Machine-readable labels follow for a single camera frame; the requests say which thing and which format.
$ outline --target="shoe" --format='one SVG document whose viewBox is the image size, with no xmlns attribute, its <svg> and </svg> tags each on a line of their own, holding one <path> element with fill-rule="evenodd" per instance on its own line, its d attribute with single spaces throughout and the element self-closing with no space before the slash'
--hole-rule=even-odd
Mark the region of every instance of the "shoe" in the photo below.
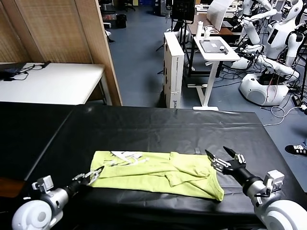
<svg viewBox="0 0 307 230">
<path fill-rule="evenodd" d="M 307 156 L 307 149 L 302 145 L 288 145 L 284 148 L 288 153 Z"/>
</svg>

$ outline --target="white desk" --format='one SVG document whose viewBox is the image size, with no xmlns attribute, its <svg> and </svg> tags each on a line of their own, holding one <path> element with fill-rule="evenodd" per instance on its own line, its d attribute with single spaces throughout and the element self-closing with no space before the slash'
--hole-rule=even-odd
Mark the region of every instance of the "white desk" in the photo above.
<svg viewBox="0 0 307 230">
<path fill-rule="evenodd" d="M 227 44 L 224 39 L 221 37 L 210 37 L 209 40 L 220 40 L 223 43 L 223 46 L 228 50 L 227 54 L 224 53 L 205 53 L 202 46 L 200 45 L 200 41 L 204 40 L 204 37 L 194 37 L 194 41 L 198 47 L 198 49 L 201 52 L 202 57 L 205 59 L 205 61 L 208 61 L 212 63 L 212 69 L 209 75 L 208 83 L 203 85 L 194 85 L 194 84 L 188 84 L 188 88 L 196 88 L 198 96 L 201 101 L 201 107 L 195 106 L 193 107 L 194 110 L 215 110 L 218 111 L 218 107 L 209 107 L 208 102 L 210 99 L 211 91 L 213 88 L 215 76 L 217 73 L 217 69 L 219 66 L 220 61 L 237 61 L 240 60 L 240 57 L 236 52 Z M 205 95 L 202 92 L 202 89 L 206 88 Z"/>
<path fill-rule="evenodd" d="M 78 105 L 86 103 L 98 83 L 102 91 L 107 91 L 103 65 L 50 63 L 28 73 L 25 80 L 0 81 L 1 102 Z"/>
</svg>

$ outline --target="cardboard box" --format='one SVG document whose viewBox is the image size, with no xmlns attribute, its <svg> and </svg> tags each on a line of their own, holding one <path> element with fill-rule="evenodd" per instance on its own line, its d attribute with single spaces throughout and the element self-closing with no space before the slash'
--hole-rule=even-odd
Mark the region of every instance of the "cardboard box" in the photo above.
<svg viewBox="0 0 307 230">
<path fill-rule="evenodd" d="M 184 53 L 174 32 L 164 33 L 164 82 L 167 108 L 180 108 Z"/>
</svg>

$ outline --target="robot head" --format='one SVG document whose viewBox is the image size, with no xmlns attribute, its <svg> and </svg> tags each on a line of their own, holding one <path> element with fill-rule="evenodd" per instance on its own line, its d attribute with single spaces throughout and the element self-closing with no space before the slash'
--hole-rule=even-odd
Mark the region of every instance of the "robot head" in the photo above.
<svg viewBox="0 0 307 230">
<path fill-rule="evenodd" d="M 303 8 L 302 0 L 287 0 L 282 8 L 282 20 L 288 21 L 296 18 Z"/>
</svg>

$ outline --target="folded cloth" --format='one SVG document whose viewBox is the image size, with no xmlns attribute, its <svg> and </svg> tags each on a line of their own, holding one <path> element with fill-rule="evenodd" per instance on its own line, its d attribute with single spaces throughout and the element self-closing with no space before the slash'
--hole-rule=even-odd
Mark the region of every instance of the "folded cloth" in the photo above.
<svg viewBox="0 0 307 230">
<path fill-rule="evenodd" d="M 206 155 L 177 152 L 135 153 L 142 156 L 128 163 L 110 151 L 97 151 L 91 170 L 103 165 L 105 167 L 92 186 L 223 200 L 224 191 L 217 181 L 216 170 Z"/>
</svg>

